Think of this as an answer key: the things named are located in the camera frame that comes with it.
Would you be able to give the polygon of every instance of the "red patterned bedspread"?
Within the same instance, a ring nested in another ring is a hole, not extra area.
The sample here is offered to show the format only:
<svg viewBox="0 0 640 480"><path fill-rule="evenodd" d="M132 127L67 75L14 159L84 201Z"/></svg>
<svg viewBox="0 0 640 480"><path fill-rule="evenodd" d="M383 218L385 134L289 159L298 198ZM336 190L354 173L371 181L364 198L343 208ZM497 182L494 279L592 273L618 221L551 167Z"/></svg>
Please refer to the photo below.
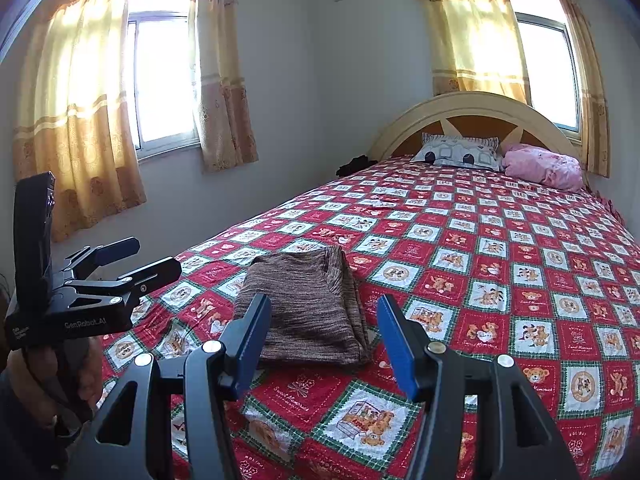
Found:
<svg viewBox="0 0 640 480"><path fill-rule="evenodd" d="M106 336L109 390L132 357L184 354L217 338L252 258L340 244L360 283L374 359L256 373L227 407L245 479L403 478L419 407L398 390L376 329L395 295L432 339L514 356L557 419L584 478L606 473L640 430L640 250L585 192L502 174L382 162L309 191L186 251L179 283L145 298L134 328ZM467 398L460 478L475 449ZM173 403L178 476L188 475Z"/></svg>

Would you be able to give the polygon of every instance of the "sheer curtain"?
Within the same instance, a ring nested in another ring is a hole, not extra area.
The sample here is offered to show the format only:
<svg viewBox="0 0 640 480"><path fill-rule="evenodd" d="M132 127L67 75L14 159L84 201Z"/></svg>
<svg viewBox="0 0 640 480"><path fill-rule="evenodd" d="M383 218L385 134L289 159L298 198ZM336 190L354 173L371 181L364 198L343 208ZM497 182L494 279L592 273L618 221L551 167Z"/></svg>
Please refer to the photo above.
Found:
<svg viewBox="0 0 640 480"><path fill-rule="evenodd" d="M208 170L258 160L236 34L237 0L191 0L194 118Z"/></svg>
<svg viewBox="0 0 640 480"><path fill-rule="evenodd" d="M587 171L608 177L609 110L589 22L578 0L559 1L567 18L580 72L582 163Z"/></svg>
<svg viewBox="0 0 640 480"><path fill-rule="evenodd" d="M420 0L431 40L433 93L478 90L530 104L518 23L509 0Z"/></svg>
<svg viewBox="0 0 640 480"><path fill-rule="evenodd" d="M16 179L56 177L52 238L146 201L124 92L127 0L44 0L24 60Z"/></svg>

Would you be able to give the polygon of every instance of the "headboard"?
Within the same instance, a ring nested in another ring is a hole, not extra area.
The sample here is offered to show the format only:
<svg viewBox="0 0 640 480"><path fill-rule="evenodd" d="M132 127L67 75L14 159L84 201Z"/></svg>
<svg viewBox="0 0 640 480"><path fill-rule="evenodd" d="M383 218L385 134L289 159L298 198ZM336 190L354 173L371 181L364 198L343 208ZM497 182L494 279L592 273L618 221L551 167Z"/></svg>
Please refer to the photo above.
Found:
<svg viewBox="0 0 640 480"><path fill-rule="evenodd" d="M415 155L422 133L498 137L500 151L518 142L578 158L576 148L551 121L514 99L488 92L452 92L410 108L381 132L369 158Z"/></svg>

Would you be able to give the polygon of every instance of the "hand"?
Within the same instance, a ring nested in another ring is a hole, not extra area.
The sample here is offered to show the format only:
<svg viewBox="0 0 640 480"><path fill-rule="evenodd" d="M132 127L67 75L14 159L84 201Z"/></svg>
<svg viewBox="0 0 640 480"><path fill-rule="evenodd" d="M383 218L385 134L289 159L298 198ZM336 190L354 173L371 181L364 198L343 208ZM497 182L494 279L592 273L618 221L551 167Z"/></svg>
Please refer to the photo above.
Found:
<svg viewBox="0 0 640 480"><path fill-rule="evenodd" d="M30 349L28 359L33 375L41 382L55 377L58 372L58 359L50 347ZM14 394L25 409L39 425L50 426L58 414L58 404L31 377L21 350L9 354L6 370ZM89 338L89 351L78 372L78 381L78 396L94 408L102 396L102 341L97 336Z"/></svg>

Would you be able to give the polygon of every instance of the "pink pillow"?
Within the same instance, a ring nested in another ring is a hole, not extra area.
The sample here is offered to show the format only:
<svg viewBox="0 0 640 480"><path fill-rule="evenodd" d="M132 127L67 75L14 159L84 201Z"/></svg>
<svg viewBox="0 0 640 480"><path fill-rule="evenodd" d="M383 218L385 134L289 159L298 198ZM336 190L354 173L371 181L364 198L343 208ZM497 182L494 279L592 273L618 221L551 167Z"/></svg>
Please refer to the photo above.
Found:
<svg viewBox="0 0 640 480"><path fill-rule="evenodd" d="M580 163L575 158L544 148L514 144L507 149L502 164L507 176L556 189L580 191L584 185Z"/></svg>

